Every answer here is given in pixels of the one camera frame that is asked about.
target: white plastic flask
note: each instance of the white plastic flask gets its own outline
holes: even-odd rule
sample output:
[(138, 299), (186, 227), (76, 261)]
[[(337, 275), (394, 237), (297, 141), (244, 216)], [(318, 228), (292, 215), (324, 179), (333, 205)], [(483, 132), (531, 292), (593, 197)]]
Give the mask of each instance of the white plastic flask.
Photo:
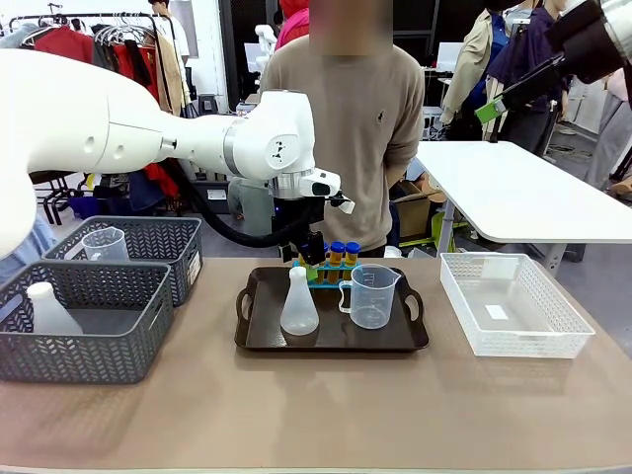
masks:
[(81, 326), (70, 316), (52, 289), (45, 281), (35, 283), (27, 289), (33, 304), (33, 333), (46, 336), (80, 336)]
[(303, 267), (294, 267), (289, 271), (289, 292), (280, 315), (280, 326), (292, 336), (307, 336), (316, 331), (319, 324), (307, 284), (307, 271)]

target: test tube rack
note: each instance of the test tube rack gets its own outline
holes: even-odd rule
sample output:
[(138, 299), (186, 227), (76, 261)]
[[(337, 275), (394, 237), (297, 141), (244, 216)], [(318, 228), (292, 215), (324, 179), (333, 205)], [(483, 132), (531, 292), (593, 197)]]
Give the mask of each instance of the test tube rack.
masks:
[[(316, 270), (319, 274), (324, 273), (325, 280), (322, 283), (318, 283), (316, 280), (312, 279), (311, 281), (307, 282), (307, 285), (309, 286), (309, 289), (339, 289), (339, 284), (341, 281), (343, 281), (342, 275), (344, 274), (344, 272), (350, 272), (355, 267), (359, 267), (360, 265), (361, 265), (360, 262), (356, 262), (355, 265), (348, 266), (348, 265), (345, 265), (345, 260), (343, 260), (342, 264), (339, 267), (332, 267), (331, 265), (329, 265), (329, 262), (328, 262), (326, 265), (323, 265), (322, 267), (318, 267), (317, 269), (312, 269), (312, 270)], [(294, 261), (292, 266), (299, 267), (300, 263), (297, 261)], [(329, 283), (327, 281), (327, 272), (329, 271), (340, 272), (341, 277), (338, 279), (338, 281), (335, 284)]]

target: brown serving tray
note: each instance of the brown serving tray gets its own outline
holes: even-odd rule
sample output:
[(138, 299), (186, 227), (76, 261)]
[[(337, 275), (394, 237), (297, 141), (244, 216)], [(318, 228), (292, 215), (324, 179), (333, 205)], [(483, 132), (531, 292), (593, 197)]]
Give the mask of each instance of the brown serving tray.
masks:
[[(341, 294), (336, 289), (312, 289), (320, 317), (318, 330), (309, 336), (296, 338), (280, 327), (280, 313), (289, 292), (289, 269), (255, 269), (248, 285), (237, 297), (237, 331), (235, 344), (250, 351), (412, 353), (429, 344), (424, 327), (424, 302), (408, 285), (406, 276), (397, 282), (393, 309), (388, 325), (377, 331), (365, 330), (338, 308)], [(414, 298), (418, 314), (406, 302)]]

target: beaker handle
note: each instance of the beaker handle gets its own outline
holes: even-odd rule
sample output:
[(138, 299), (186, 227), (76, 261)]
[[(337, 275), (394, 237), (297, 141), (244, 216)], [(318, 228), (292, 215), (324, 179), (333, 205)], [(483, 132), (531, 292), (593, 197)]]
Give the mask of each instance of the beaker handle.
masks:
[(353, 285), (353, 283), (351, 281), (341, 281), (340, 283), (338, 283), (338, 289), (340, 290), (340, 293), (342, 295), (342, 297), (340, 298), (340, 303), (338, 304), (338, 309), (340, 309), (341, 313), (352, 314), (351, 307), (349, 307), (349, 308), (343, 307), (343, 305), (345, 304), (345, 291), (344, 291), (344, 288), (351, 288), (352, 285)]

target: blue cap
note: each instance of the blue cap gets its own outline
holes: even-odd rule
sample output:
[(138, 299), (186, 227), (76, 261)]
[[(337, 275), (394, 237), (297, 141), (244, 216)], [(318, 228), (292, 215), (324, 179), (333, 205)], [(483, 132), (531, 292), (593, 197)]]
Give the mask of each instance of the blue cap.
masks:
[(332, 242), (331, 249), (335, 254), (342, 254), (345, 252), (345, 244), (342, 242)]
[(359, 251), (362, 249), (361, 245), (358, 242), (350, 242), (347, 244), (347, 253), (352, 255), (359, 254)]

